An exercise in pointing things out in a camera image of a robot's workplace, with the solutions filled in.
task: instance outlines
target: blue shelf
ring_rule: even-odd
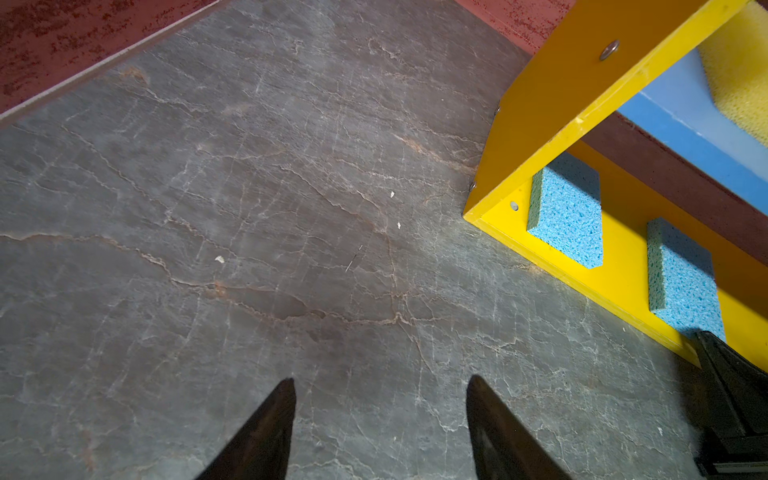
[[[618,111],[768,215],[768,148],[717,110],[697,50]]]

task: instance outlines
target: gray stone floor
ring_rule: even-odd
[[[480,373],[574,479],[696,478],[697,371],[461,218],[526,60],[239,0],[0,131],[0,475],[193,478],[292,376],[289,478],[474,478]]]

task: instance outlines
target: sponge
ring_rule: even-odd
[[[565,152],[533,177],[528,232],[587,268],[603,264],[600,174]]]
[[[650,311],[678,332],[709,330],[723,341],[712,255],[663,218],[648,222]]]
[[[768,12],[746,4],[699,54],[718,110],[768,147]]]

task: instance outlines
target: metal screw head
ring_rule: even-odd
[[[606,48],[603,49],[603,53],[600,54],[600,61],[603,61],[606,58],[610,57],[611,54],[618,49],[619,49],[619,41],[613,40],[611,43],[608,44]]]

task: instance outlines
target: yellow panel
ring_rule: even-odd
[[[576,2],[502,98],[465,218],[482,217],[745,4]],[[613,40],[618,50],[600,61]]]
[[[648,309],[646,225],[669,220],[712,253],[728,345],[768,371],[768,267],[709,230],[616,164],[577,141],[568,152],[600,173],[603,266],[587,269],[526,230],[531,179],[474,225],[659,343],[697,363],[686,337]],[[510,208],[510,202],[519,209]]]

